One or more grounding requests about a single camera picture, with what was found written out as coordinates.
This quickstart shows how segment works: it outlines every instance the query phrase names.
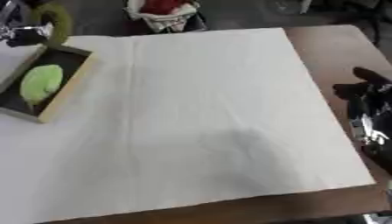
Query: yellow-green sponge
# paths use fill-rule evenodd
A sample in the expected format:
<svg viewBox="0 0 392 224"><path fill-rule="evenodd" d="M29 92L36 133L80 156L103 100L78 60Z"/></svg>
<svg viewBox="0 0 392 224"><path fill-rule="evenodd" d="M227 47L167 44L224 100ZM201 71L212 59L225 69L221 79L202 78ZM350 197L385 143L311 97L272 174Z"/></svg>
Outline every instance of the yellow-green sponge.
<svg viewBox="0 0 392 224"><path fill-rule="evenodd" d="M20 95L32 108L59 90L63 70L57 65L37 66L30 70L20 84Z"/></svg>

